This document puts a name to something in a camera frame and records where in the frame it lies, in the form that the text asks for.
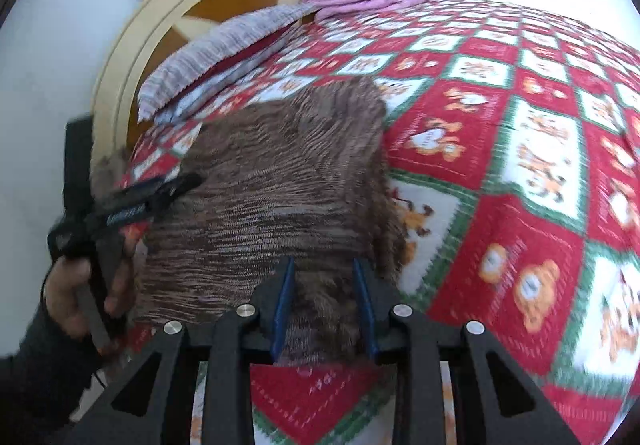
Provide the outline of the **person's left hand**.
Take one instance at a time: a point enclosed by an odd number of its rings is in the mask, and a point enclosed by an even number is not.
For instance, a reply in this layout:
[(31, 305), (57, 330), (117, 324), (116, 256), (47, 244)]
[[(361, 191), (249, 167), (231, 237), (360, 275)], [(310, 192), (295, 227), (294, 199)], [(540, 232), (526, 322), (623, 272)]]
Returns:
[[(130, 311), (136, 301), (134, 285), (134, 258), (139, 241), (134, 236), (126, 236), (122, 247), (122, 257), (104, 302), (107, 315), (119, 317)], [(91, 275), (88, 260), (69, 260), (60, 257), (53, 264), (44, 282), (43, 300), (52, 321), (71, 338), (80, 339), (88, 335), (87, 319), (82, 315), (77, 302), (77, 290), (85, 286)]]

